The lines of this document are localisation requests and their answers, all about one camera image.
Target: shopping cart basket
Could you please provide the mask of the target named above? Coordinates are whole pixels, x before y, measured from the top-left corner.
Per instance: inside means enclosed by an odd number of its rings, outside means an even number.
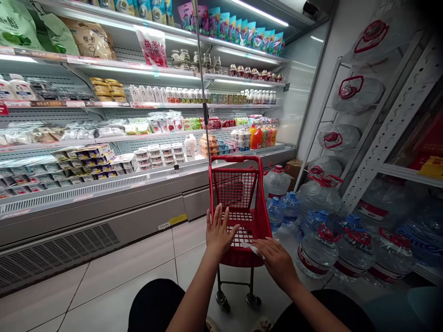
[[[223,168],[212,169],[211,162],[217,159],[226,162],[244,162],[252,160],[257,162],[258,169],[251,166],[248,169]],[[235,225],[240,224],[240,229],[235,235],[231,248],[222,257],[221,264],[233,267],[249,267],[251,277],[249,283],[233,281],[221,281],[220,268],[217,272],[218,292],[217,303],[222,311],[230,312],[231,308],[222,292],[222,284],[234,284],[249,286],[246,302],[253,308],[261,305],[259,297],[254,296],[254,268],[263,265],[263,261],[249,248],[243,248],[242,242],[250,243],[252,239],[271,237],[268,213],[263,193],[263,165],[262,160],[256,156],[214,156],[210,158],[209,181],[211,194],[211,214],[214,213],[217,204],[223,204],[222,217],[229,207],[228,231]]]

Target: shelf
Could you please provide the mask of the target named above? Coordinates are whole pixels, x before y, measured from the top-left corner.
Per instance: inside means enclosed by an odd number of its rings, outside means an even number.
[[[405,180],[414,181],[421,184],[430,185],[437,188],[443,188],[443,180],[437,178],[430,178],[424,175],[417,174],[416,170],[405,167],[383,164],[379,173],[395,176]]]

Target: refrigerated display case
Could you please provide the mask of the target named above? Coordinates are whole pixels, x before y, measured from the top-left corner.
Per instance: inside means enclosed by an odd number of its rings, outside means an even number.
[[[204,215],[207,152],[214,150],[199,142],[209,135],[218,141],[214,153],[256,155],[264,165],[294,158],[323,49],[305,32],[324,39],[332,6],[307,18],[266,1],[250,5],[261,14],[237,1],[174,1],[164,24],[162,17],[82,1],[19,4],[35,20],[44,47],[15,39],[0,46],[3,80],[16,74],[25,81],[21,91],[13,88],[13,99],[0,100],[0,294]],[[184,5],[196,8],[194,33],[192,24],[191,31],[180,24]],[[286,50],[282,38],[274,52],[200,31],[199,19],[209,12],[198,9],[216,5],[283,33]],[[77,35],[74,51],[70,36],[58,39],[53,26],[42,25],[39,18],[47,16]],[[272,127],[266,147],[239,146],[233,137],[233,130],[253,124]],[[187,155],[187,135],[195,137],[194,154]],[[153,145],[159,147],[150,150]]]

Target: vent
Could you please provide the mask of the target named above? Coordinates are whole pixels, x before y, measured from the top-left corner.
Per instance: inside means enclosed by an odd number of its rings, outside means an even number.
[[[0,257],[0,289],[118,243],[109,224],[103,224]]]

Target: sticker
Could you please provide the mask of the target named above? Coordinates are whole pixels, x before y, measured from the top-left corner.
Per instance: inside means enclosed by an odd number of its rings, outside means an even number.
[[[82,200],[85,200],[85,199],[91,198],[91,197],[93,197],[93,196],[94,196],[94,194],[88,194],[88,195],[78,196],[78,197],[74,198],[72,201],[73,201],[73,202],[78,202],[78,201],[82,201]]]
[[[186,215],[186,213],[179,215],[175,218],[169,219],[169,223],[171,226],[178,224],[179,222],[185,221],[186,219],[188,219],[188,216]]]
[[[27,209],[27,210],[22,210],[22,211],[17,211],[17,212],[12,212],[12,213],[8,213],[5,214],[3,217],[1,217],[2,219],[6,219],[6,218],[12,218],[12,217],[17,217],[19,215],[22,214],[27,214],[31,209]]]

